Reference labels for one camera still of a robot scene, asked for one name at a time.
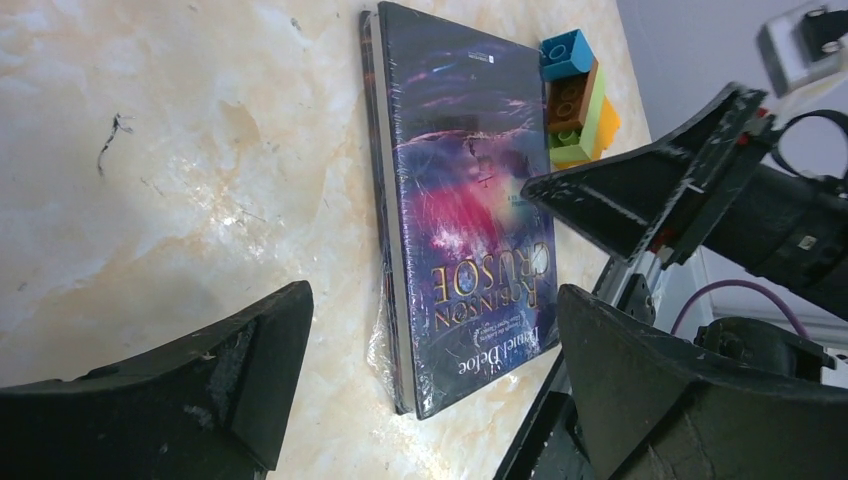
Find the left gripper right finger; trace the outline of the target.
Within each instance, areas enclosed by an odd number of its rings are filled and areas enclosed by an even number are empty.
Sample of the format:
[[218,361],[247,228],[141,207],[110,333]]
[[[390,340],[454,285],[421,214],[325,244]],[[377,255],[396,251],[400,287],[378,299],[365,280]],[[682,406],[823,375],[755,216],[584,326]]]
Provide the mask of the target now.
[[628,374],[652,423],[639,464],[649,479],[843,479],[847,392],[822,383],[824,349],[741,317],[694,342],[623,322]]

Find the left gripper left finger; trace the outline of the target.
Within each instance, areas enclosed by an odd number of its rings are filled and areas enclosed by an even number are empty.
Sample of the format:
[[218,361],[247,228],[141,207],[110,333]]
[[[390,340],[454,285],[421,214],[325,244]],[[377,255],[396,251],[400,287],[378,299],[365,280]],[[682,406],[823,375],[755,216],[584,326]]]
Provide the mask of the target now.
[[5,479],[263,479],[314,310],[307,281],[71,381],[1,391]]

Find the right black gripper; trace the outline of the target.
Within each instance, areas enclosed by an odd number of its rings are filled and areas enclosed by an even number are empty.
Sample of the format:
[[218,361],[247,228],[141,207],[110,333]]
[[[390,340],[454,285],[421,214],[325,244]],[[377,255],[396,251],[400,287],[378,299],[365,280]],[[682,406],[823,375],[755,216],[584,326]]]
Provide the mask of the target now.
[[521,196],[610,256],[648,250],[685,192],[704,193],[753,154],[702,211],[703,244],[749,273],[847,317],[847,177],[804,176],[780,153],[783,133],[745,133],[766,91],[731,82],[692,118],[643,147],[528,180]]

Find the dark purple galaxy book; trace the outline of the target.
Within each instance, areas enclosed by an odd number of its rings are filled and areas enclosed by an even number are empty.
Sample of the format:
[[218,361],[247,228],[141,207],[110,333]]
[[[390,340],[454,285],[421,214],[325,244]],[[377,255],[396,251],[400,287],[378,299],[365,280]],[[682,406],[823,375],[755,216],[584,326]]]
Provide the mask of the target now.
[[544,85],[529,47],[394,2],[361,13],[392,386],[427,419],[558,344]]

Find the colourful block stack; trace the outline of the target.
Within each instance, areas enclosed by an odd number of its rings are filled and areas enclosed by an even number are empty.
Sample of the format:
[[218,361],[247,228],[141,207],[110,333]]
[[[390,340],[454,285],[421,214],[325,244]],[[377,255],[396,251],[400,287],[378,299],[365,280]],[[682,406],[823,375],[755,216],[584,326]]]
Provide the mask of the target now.
[[541,42],[548,84],[549,156],[563,170],[596,161],[611,146],[621,119],[607,96],[606,76],[584,33],[575,29]]

